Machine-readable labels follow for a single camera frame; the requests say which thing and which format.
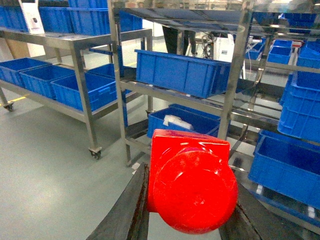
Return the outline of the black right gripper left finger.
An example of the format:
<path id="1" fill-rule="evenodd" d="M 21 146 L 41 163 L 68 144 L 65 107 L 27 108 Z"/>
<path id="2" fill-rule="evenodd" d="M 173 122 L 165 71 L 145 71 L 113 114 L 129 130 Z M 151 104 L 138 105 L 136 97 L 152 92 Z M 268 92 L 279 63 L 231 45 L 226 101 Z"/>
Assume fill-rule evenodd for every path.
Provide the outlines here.
<path id="1" fill-rule="evenodd" d="M 141 163 L 111 210 L 87 237 L 88 240 L 146 240 L 148 238 L 149 173 L 148 164 Z"/>

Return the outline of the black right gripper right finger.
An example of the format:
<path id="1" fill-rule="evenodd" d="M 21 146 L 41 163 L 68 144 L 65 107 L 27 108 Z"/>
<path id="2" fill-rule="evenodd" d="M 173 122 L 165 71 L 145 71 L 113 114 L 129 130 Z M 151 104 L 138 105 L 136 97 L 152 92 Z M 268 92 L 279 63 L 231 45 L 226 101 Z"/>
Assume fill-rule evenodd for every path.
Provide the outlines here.
<path id="1" fill-rule="evenodd" d="M 218 231 L 222 240 L 318 240 L 320 211 L 268 188 L 257 194 L 238 184 L 236 208 Z"/>

